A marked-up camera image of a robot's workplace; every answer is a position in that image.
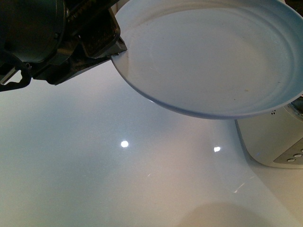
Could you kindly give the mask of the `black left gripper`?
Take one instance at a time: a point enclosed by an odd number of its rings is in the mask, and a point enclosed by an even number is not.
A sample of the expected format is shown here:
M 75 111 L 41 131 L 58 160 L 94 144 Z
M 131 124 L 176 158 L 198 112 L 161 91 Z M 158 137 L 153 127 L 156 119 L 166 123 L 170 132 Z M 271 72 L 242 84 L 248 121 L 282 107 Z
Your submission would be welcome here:
M 3 0 L 0 89 L 61 84 L 127 50 L 113 0 Z

